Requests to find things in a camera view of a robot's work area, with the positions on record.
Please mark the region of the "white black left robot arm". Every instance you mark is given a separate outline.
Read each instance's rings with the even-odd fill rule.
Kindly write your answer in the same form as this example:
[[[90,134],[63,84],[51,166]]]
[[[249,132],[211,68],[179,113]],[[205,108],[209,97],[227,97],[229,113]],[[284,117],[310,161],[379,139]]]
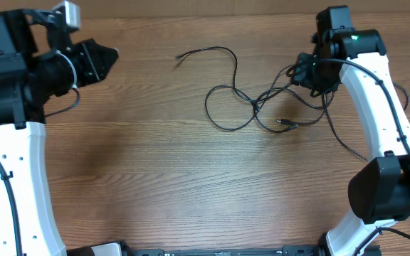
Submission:
[[[0,12],[0,254],[69,255],[56,226],[46,175],[51,97],[103,81],[118,58],[93,39],[78,43],[80,9]]]

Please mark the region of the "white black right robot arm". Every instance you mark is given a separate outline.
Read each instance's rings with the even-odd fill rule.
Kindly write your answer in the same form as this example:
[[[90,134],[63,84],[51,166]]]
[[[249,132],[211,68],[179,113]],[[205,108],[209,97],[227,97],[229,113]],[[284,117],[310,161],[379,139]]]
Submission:
[[[298,56],[291,81],[312,96],[344,85],[369,153],[367,165],[349,182],[349,211],[322,236],[318,252],[364,255],[376,236],[410,217],[410,123],[391,80],[379,32],[357,30],[346,6],[328,7],[315,20],[315,49]]]

